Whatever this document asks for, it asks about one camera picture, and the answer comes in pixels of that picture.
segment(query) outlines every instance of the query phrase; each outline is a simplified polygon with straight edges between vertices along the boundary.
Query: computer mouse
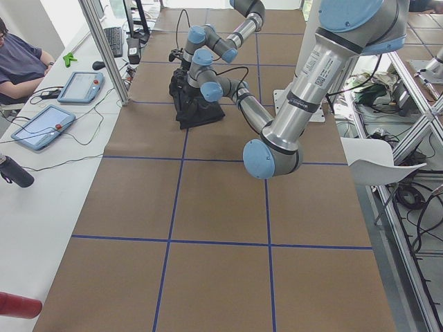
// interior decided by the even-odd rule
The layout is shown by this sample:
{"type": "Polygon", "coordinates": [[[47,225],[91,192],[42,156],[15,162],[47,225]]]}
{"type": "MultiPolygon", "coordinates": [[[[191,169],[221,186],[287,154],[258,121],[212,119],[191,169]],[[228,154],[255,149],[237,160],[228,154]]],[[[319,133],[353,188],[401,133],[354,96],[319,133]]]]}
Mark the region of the computer mouse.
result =
{"type": "Polygon", "coordinates": [[[105,63],[103,61],[96,61],[92,64],[92,69],[98,71],[101,68],[105,67],[105,63]]]}

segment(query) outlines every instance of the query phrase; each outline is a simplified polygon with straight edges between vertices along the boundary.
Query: red cylinder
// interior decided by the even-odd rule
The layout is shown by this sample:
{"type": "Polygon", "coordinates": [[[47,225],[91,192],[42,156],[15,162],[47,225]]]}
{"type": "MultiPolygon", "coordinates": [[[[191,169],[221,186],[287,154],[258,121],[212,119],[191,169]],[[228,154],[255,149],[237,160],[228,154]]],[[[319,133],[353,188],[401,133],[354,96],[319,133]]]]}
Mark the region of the red cylinder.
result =
{"type": "Polygon", "coordinates": [[[42,311],[38,299],[0,292],[0,315],[17,318],[34,318],[42,311]]]}

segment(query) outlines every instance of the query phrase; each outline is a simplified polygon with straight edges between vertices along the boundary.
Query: keyboard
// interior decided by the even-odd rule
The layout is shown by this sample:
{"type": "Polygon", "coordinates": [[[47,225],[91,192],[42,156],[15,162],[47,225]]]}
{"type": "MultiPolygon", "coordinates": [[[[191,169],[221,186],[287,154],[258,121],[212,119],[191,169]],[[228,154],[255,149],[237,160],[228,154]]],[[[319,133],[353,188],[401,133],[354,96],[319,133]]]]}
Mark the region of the keyboard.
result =
{"type": "Polygon", "coordinates": [[[123,30],[120,26],[104,28],[106,39],[114,57],[123,56],[123,30]]]}

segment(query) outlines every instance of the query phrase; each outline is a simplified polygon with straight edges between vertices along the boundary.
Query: tablet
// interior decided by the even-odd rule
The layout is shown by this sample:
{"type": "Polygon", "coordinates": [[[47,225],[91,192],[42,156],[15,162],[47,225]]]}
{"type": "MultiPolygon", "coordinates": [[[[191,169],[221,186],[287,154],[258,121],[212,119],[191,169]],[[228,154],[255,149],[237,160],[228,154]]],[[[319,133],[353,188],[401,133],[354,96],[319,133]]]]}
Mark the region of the tablet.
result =
{"type": "Polygon", "coordinates": [[[41,150],[56,139],[75,120],[75,115],[49,105],[14,132],[11,138],[32,150],[41,150]]]}
{"type": "Polygon", "coordinates": [[[100,72],[76,71],[71,74],[57,101],[69,104],[88,104],[97,96],[104,78],[100,72]]]}

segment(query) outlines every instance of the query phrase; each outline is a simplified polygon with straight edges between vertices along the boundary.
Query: white desk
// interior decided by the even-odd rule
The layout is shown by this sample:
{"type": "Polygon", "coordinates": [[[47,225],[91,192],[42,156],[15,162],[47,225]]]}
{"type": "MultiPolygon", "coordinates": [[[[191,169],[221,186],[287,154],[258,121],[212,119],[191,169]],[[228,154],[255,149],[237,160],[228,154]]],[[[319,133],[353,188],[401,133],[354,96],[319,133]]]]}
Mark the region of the white desk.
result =
{"type": "MultiPolygon", "coordinates": [[[[103,26],[112,24],[112,21],[108,21],[104,22],[103,26]]],[[[87,27],[84,27],[66,47],[64,54],[71,51],[86,33],[87,27]]],[[[64,60],[60,57],[39,89],[63,86],[73,71],[92,71],[92,63],[101,57],[91,35],[75,51],[74,57],[78,61],[71,62],[70,68],[65,67],[64,60]]],[[[124,66],[123,59],[125,57],[116,58],[118,68],[124,66]]],[[[60,106],[75,113],[77,118],[87,113],[113,87],[106,69],[101,71],[105,75],[105,83],[91,104],[60,106]]],[[[31,118],[48,104],[59,103],[56,100],[45,100],[36,105],[28,103],[20,115],[31,118]]],[[[2,143],[9,141],[11,133],[17,130],[18,126],[12,124],[0,139],[0,151],[15,159],[21,166],[34,169],[86,156],[97,156],[103,152],[120,112],[116,92],[112,91],[97,110],[103,115],[104,121],[95,138],[87,146],[79,145],[67,135],[61,135],[40,152],[28,150],[16,142],[2,143]]],[[[74,135],[80,142],[88,142],[100,119],[101,117],[92,111],[75,121],[66,132],[74,135]]],[[[18,185],[0,181],[0,291],[44,302],[100,160],[100,157],[92,158],[32,172],[35,182],[29,188],[20,188],[18,185]]],[[[36,321],[37,318],[25,320],[0,316],[0,331],[29,332],[36,321]]]]}

